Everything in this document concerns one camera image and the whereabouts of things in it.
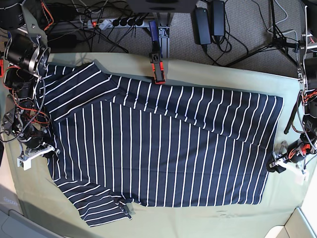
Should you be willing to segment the robot arm image left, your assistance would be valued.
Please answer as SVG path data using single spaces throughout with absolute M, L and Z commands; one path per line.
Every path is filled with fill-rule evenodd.
M 46 31 L 54 18 L 42 0 L 2 0 L 0 2 L 0 28 L 8 32 L 9 40 L 0 58 L 8 62 L 1 69 L 6 98 L 2 132 L 17 140 L 21 153 L 18 167 L 31 168 L 32 160 L 56 148 L 50 144 L 51 123 L 45 112 L 44 101 L 36 98 L 39 84 L 46 95 L 45 76 L 48 72 L 50 48 Z

